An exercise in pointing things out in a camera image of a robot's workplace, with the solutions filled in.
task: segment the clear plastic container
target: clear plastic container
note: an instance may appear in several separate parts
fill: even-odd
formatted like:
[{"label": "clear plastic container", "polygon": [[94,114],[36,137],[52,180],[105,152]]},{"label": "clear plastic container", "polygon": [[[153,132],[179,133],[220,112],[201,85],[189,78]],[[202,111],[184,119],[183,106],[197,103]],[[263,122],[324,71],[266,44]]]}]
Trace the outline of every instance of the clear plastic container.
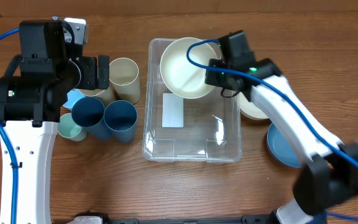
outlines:
[{"label": "clear plastic container", "polygon": [[[144,157],[160,162],[237,162],[242,155],[238,96],[223,98],[221,88],[216,87],[204,97],[183,99],[183,107],[179,106],[183,110],[182,118],[179,118],[183,127],[163,127],[163,94],[171,91],[161,78],[159,66],[164,50],[174,40],[158,38],[150,42]],[[220,57],[220,50],[211,46]],[[225,95],[230,94],[231,91],[225,91]]]}]

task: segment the white paper plate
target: white paper plate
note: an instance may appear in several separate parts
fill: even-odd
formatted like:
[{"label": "white paper plate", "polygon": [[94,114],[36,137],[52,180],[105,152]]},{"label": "white paper plate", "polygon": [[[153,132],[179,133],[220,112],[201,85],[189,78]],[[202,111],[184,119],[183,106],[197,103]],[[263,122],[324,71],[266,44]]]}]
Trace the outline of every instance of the white paper plate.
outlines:
[{"label": "white paper plate", "polygon": [[[183,98],[200,98],[214,88],[205,84],[206,70],[192,65],[186,58],[190,45],[200,41],[194,37],[178,39],[165,49],[161,57],[162,80],[172,93]],[[210,45],[203,44],[191,50],[190,58],[202,65],[208,65],[211,58],[218,59],[218,56]]]},{"label": "white paper plate", "polygon": [[249,102],[244,94],[239,94],[239,103],[241,113],[247,118],[254,120],[263,120],[268,119],[265,113],[263,113],[258,107],[256,107],[253,102]]}]

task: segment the white paper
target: white paper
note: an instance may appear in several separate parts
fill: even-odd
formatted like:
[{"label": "white paper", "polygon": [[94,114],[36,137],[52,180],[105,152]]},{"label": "white paper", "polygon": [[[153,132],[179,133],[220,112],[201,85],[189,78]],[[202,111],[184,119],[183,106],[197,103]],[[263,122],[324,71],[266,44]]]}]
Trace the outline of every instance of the white paper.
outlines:
[{"label": "white paper", "polygon": [[183,98],[174,93],[162,94],[162,127],[183,128]]}]

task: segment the paper cup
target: paper cup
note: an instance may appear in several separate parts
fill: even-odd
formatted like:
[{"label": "paper cup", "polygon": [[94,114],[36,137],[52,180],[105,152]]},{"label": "paper cup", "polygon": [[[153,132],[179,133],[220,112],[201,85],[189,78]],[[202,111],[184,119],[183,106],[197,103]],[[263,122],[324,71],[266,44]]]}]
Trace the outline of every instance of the paper cup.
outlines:
[{"label": "paper cup", "polygon": [[104,122],[118,141],[131,142],[136,133],[137,110],[132,103],[117,100],[106,108]]},{"label": "paper cup", "polygon": [[110,139],[112,132],[104,122],[103,102],[95,97],[78,100],[71,111],[73,121],[98,139]]},{"label": "paper cup", "polygon": [[79,89],[70,90],[67,93],[67,102],[63,106],[69,110],[73,109],[74,104],[79,100],[84,98],[84,94],[80,92]]},{"label": "paper cup", "polygon": [[71,113],[64,114],[60,117],[58,133],[61,137],[72,141],[82,141],[86,137],[86,131],[73,121]]},{"label": "paper cup", "polygon": [[129,58],[117,58],[110,63],[110,82],[120,99],[137,103],[140,99],[139,68]]},{"label": "paper cup", "polygon": [[80,92],[85,96],[93,96],[98,98],[105,106],[108,106],[110,103],[116,100],[116,96],[114,96],[114,92],[110,85],[107,90],[80,90]]}]

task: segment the beige paper cup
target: beige paper cup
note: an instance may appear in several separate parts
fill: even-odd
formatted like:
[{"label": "beige paper cup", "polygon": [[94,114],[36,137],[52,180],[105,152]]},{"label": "beige paper cup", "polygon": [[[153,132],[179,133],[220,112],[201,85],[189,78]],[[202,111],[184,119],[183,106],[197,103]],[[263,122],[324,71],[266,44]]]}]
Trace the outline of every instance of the beige paper cup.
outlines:
[{"label": "beige paper cup", "polygon": [[139,68],[129,58],[117,58],[110,63],[110,82],[120,99],[137,103],[140,99]]},{"label": "beige paper cup", "polygon": [[109,85],[109,88],[107,90],[80,90],[82,94],[85,96],[93,96],[101,100],[105,107],[107,107],[110,103],[116,100],[116,96],[114,96],[114,92],[111,88],[111,85]]}]

